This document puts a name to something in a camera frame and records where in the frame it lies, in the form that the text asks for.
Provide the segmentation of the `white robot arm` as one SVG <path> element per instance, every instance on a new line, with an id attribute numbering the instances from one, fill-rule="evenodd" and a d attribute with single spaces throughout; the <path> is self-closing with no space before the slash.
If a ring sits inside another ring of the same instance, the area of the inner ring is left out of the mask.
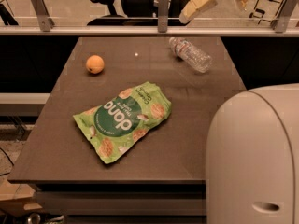
<path id="1" fill-rule="evenodd" d="M 298 41 L 224 44 L 246 89 L 209 127 L 207 224 L 299 224 Z"/>

